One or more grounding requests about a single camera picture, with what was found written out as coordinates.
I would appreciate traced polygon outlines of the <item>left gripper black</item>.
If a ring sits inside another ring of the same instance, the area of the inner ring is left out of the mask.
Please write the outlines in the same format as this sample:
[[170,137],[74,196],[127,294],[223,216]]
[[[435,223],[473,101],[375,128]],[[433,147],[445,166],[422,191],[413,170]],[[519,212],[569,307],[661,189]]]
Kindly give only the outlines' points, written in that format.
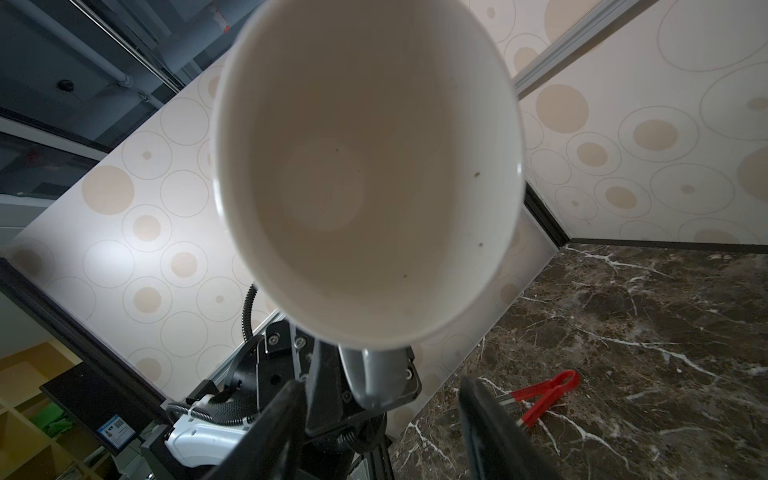
[[284,385],[295,380],[304,386],[307,402],[302,467],[349,468],[356,457],[389,467],[387,414],[422,391],[411,348],[340,348],[286,319],[254,331],[244,317],[241,328],[239,392],[248,422],[264,416]]

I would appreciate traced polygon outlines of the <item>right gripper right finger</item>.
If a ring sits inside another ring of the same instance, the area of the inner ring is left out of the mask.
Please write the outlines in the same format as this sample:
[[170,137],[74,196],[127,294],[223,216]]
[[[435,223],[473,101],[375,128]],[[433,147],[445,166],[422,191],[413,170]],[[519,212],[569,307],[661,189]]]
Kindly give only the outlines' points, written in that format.
[[479,379],[461,378],[458,412],[473,479],[560,477]]

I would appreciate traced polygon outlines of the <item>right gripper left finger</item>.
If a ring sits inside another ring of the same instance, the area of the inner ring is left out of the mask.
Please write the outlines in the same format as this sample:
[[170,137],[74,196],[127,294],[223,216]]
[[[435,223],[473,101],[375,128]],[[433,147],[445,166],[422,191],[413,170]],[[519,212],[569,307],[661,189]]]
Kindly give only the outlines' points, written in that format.
[[306,423],[306,392],[291,380],[272,399],[235,449],[204,479],[295,479]]

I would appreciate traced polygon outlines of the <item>grey mug white interior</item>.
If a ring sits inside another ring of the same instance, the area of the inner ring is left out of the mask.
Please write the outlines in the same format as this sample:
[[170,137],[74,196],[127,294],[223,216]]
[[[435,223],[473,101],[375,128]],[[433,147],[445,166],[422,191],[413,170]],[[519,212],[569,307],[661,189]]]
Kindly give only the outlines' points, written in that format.
[[405,350],[493,285],[523,204],[507,67],[459,1],[267,1],[211,123],[217,210],[258,289],[393,404]]

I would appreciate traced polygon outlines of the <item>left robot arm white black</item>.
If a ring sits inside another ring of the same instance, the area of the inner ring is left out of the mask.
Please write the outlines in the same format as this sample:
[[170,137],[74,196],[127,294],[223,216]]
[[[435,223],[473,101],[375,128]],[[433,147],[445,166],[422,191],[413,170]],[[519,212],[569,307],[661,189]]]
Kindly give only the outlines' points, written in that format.
[[411,348],[366,353],[315,339],[273,313],[252,324],[257,289],[245,295],[243,344],[223,379],[207,379],[142,450],[159,479],[372,479],[393,470],[388,413],[422,383]]

